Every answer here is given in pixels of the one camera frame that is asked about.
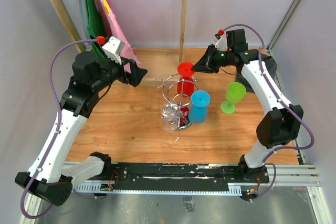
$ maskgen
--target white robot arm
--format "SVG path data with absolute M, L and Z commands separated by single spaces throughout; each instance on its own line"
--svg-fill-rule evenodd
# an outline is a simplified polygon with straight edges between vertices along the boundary
M 264 166 L 265 159 L 274 149 L 296 139 L 300 122 L 288 112 L 282 102 L 300 118 L 303 117 L 303 109 L 300 105 L 292 105 L 281 93 L 264 62 L 262 62 L 264 71 L 261 71 L 258 50 L 248 49 L 243 29 L 230 30 L 224 37 L 222 37 L 224 32 L 222 30 L 219 32 L 221 34 L 215 35 L 218 39 L 216 45 L 208 46 L 204 56 L 192 69 L 196 72 L 218 73 L 220 67 L 235 66 L 237 73 L 251 85 L 263 107 L 265 117 L 257 127 L 258 140 L 239 162 L 239 168 L 244 175 L 258 171 Z M 275 96 L 271 87 L 280 99 Z
M 68 199 L 73 188 L 93 176 L 107 172 L 111 158 L 107 154 L 97 152 L 77 165 L 66 169 L 62 167 L 79 130 L 102 98 L 99 97 L 99 92 L 108 87 L 107 93 L 112 82 L 116 80 L 136 87 L 147 73 L 146 69 L 137 67 L 134 60 L 119 56 L 123 45 L 122 41 L 111 37 L 103 46 L 108 56 L 105 59 L 97 58 L 94 52 L 82 52 L 76 56 L 72 64 L 73 76 L 60 101 L 61 125 L 58 125 L 57 115 L 40 154 L 28 172 L 17 174 L 15 183 L 23 188 L 27 187 L 30 193 L 53 205 L 60 206 Z M 124 71 L 124 65 L 128 63 L 130 73 Z M 55 133 L 57 137 L 51 144 Z M 40 167 L 46 154 L 44 164 Z M 31 185 L 27 186 L 34 176 L 36 177 Z

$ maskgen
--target wooden tabletop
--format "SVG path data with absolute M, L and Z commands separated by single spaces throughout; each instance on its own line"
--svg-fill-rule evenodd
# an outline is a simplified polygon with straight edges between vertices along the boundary
M 186 48 L 185 59 L 196 63 L 204 52 L 204 48 Z M 235 73 L 234 67 L 225 70 Z M 194 77 L 198 79 L 198 88 L 211 96 L 204 123 L 193 124 L 182 132 L 167 133 L 160 112 L 165 104 L 161 89 L 112 86 L 79 132 L 67 160 L 82 161 L 97 151 L 108 153 L 114 162 L 238 163 L 257 141 L 256 127 L 264 117 L 259 100 L 255 94 L 247 93 L 236 104 L 233 114 L 225 114 L 220 104 L 235 76 L 220 72 L 196 73 Z M 298 163 L 294 150 L 279 151 L 269 161 Z

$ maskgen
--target plastic cup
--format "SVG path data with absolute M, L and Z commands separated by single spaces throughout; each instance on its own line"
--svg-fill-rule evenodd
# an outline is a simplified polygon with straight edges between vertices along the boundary
M 191 83 L 191 82 L 194 82 L 194 80 L 191 77 L 181 77 L 180 81 L 182 79 L 187 80 L 183 83 L 183 94 L 186 94 L 187 96 L 191 97 L 191 95 L 195 91 L 195 85 L 194 83 Z M 182 93 L 182 81 L 177 84 L 177 92 L 178 94 Z
M 189 120 L 192 123 L 203 123 L 207 116 L 207 106 L 210 103 L 210 95 L 204 90 L 197 90 L 191 96 L 193 105 L 189 111 Z
M 236 110 L 235 104 L 240 102 L 246 95 L 246 88 L 239 82 L 232 82 L 227 86 L 225 93 L 226 101 L 222 102 L 221 110 L 226 114 L 232 114 Z
M 169 133 L 172 133 L 177 129 L 179 124 L 178 122 L 179 122 L 178 118 L 174 116 L 172 117 L 164 116 L 162 119 L 163 128 Z
M 195 70 L 191 70 L 193 66 L 191 62 L 183 62 L 177 67 L 177 71 L 183 77 L 189 77 L 195 73 Z

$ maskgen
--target gray wall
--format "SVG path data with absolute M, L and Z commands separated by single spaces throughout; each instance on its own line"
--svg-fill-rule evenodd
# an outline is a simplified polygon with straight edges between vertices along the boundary
M 279 39 L 273 54 L 285 95 L 301 104 L 312 128 L 315 146 L 305 151 L 315 164 L 329 209 L 336 220 L 336 1 L 303 0 Z M 310 141 L 302 129 L 301 146 Z
M 49 0 L 0 0 L 0 6 L 0 222 L 18 223 L 23 190 L 14 178 L 33 163 L 55 120 L 47 72 L 70 38 Z M 58 94 L 75 55 L 68 49 L 55 64 Z
M 214 34 L 234 23 L 253 26 L 269 43 L 292 0 L 187 0 L 185 45 L 207 47 Z M 83 32 L 77 0 L 63 0 Z M 111 0 L 121 28 L 132 45 L 178 46 L 181 0 Z M 252 46 L 260 42 L 247 32 Z

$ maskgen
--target purple cable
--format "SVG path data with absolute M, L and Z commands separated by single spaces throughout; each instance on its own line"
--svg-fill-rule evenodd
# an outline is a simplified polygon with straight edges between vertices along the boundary
M 259 62 L 259 66 L 260 66 L 260 71 L 263 73 L 263 72 L 264 72 L 264 68 L 263 68 L 263 63 L 262 63 L 263 61 L 262 61 L 262 59 L 261 59 L 261 50 L 265 48 L 264 40 L 262 39 L 262 37 L 260 36 L 260 34 L 259 34 L 257 31 L 255 31 L 252 27 L 250 27 L 250 26 L 248 26 L 248 25 L 244 25 L 244 24 L 234 24 L 234 25 L 231 25 L 231 26 L 228 26 L 228 27 L 224 28 L 223 31 L 226 31 L 227 29 L 230 29 L 230 28 L 232 28 L 232 27 L 234 27 L 234 26 L 243 26 L 243 27 L 247 27 L 247 28 L 249 28 L 250 30 L 252 30 L 252 31 L 258 36 L 258 38 L 260 39 L 262 47 L 259 47 L 259 48 L 258 48 L 258 62 Z M 308 131 L 308 133 L 309 133 L 309 135 L 310 135 L 310 144 L 308 144 L 307 146 L 304 146 L 304 147 L 281 146 L 281 147 L 275 148 L 275 149 L 273 150 L 273 152 L 270 152 L 270 153 L 268 153 L 268 154 L 266 155 L 266 157 L 265 157 L 264 160 L 262 161 L 263 163 L 265 163 L 265 162 L 267 161 L 267 159 L 268 159 L 271 155 L 273 155 L 274 152 L 276 152 L 276 151 L 278 151 L 278 150 L 282 150 L 282 149 L 292 149 L 292 150 L 297 150 L 297 151 L 298 151 L 298 150 L 306 150 L 306 149 L 311 148 L 311 147 L 314 145 L 314 143 L 315 143 L 315 137 L 314 137 L 314 134 L 313 134 L 312 130 L 310 129 L 310 127 L 309 127 L 309 126 L 308 126 L 308 125 L 307 125 L 307 124 L 306 124 L 306 123 L 305 123 L 305 122 L 304 122 L 298 115 L 296 115 L 295 112 L 294 112 L 290 107 L 288 107 L 288 106 L 282 101 L 282 99 L 280 98 L 280 95 L 277 93 L 277 91 L 275 90 L 275 88 L 274 88 L 273 85 L 271 84 L 271 82 L 270 82 L 270 80 L 268 79 L 268 77 L 267 77 L 265 74 L 264 74 L 263 76 L 264 76 L 264 78 L 265 78 L 267 84 L 268 84 L 269 87 L 271 88 L 271 90 L 272 90 L 273 94 L 275 95 L 275 97 L 280 101 L 281 105 L 282 105 L 283 107 L 285 107 L 286 110 L 288 110 L 288 112 L 291 113 L 291 114 L 294 116 L 294 118 L 300 122 L 300 124 L 303 125 L 303 127 Z M 270 186 L 266 189 L 266 191 L 264 191 L 261 195 L 259 195 L 257 198 L 253 199 L 252 201 L 257 200 L 257 199 L 261 198 L 263 195 L 265 195 L 265 194 L 271 189 L 271 187 L 273 186 L 273 184 L 274 184 L 274 182 L 275 182 L 276 173 L 277 173 L 277 172 L 276 172 L 275 165 L 274 165 L 274 164 L 271 164 L 271 163 L 269 163 L 268 165 L 272 165 L 272 166 L 274 167 L 274 177 L 273 177 L 273 180 L 272 180 Z
M 56 108 L 57 108 L 57 114 L 58 114 L 58 118 L 57 118 L 57 125 L 56 125 L 56 132 L 59 131 L 59 128 L 61 126 L 61 121 L 62 121 L 62 112 L 61 112 L 61 106 L 59 104 L 59 100 L 58 100 L 58 97 L 57 97 L 57 94 L 56 94 L 56 91 L 55 91 L 55 88 L 54 88 L 54 84 L 52 82 L 52 72 L 53 72 L 53 66 L 54 66 L 54 63 L 55 63 L 55 60 L 56 58 L 60 55 L 61 52 L 63 52 L 66 48 L 68 47 L 71 47 L 73 45 L 76 45 L 76 44 L 80 44 L 80 43 L 86 43 L 86 42 L 97 42 L 97 39 L 83 39 L 83 40 L 79 40 L 79 41 L 74 41 L 74 42 L 71 42 L 65 46 L 63 46 L 62 48 L 60 48 L 57 53 L 55 54 L 54 58 L 52 59 L 51 61 L 51 64 L 50 64 L 50 68 L 49 68 L 49 84 L 50 84 L 50 88 L 51 88 L 51 92 L 54 96 L 54 99 L 55 99 L 55 103 L 56 103 Z M 52 139 L 46 149 L 46 152 L 44 153 L 43 157 L 41 158 L 41 162 L 39 163 L 38 165 L 38 168 L 42 168 L 43 165 L 44 165 L 44 162 L 46 161 L 47 159 L 47 156 L 56 140 L 56 137 L 57 137 L 57 133 L 55 132 L 55 134 L 52 136 Z M 26 209 L 25 209 L 25 198 L 26 198 L 26 195 L 33 183 L 33 181 L 35 180 L 35 178 L 37 177 L 39 171 L 36 170 L 32 176 L 32 178 L 29 180 L 25 190 L 23 191 L 23 194 L 21 196 L 21 201 L 20 201 L 20 208 L 21 208 L 21 212 L 22 214 L 28 218 L 28 219 L 37 219 L 37 218 L 40 218 L 42 217 L 43 215 L 45 215 L 52 207 L 52 204 L 50 204 L 50 206 L 42 213 L 42 214 L 39 214 L 39 215 L 36 215 L 36 216 L 32 216 L 30 214 L 27 213 Z
M 269 187 L 267 187 L 267 189 L 266 189 L 262 194 L 260 194 L 259 196 L 257 196 L 257 197 L 254 198 L 254 199 L 251 199 L 252 202 L 255 201 L 255 200 L 257 200 L 257 199 L 260 199 L 262 196 L 264 196 L 266 193 L 268 193 L 268 192 L 271 190 L 272 186 L 274 185 L 275 178 L 276 178 L 276 176 L 277 176 L 277 170 L 276 170 L 276 168 L 275 168 L 275 164 L 273 164 L 273 163 L 267 163 L 267 164 L 265 164 L 265 165 L 272 165 L 272 166 L 273 166 L 274 173 L 273 173 L 273 179 L 272 179 L 272 182 L 271 182 L 271 184 L 269 185 Z

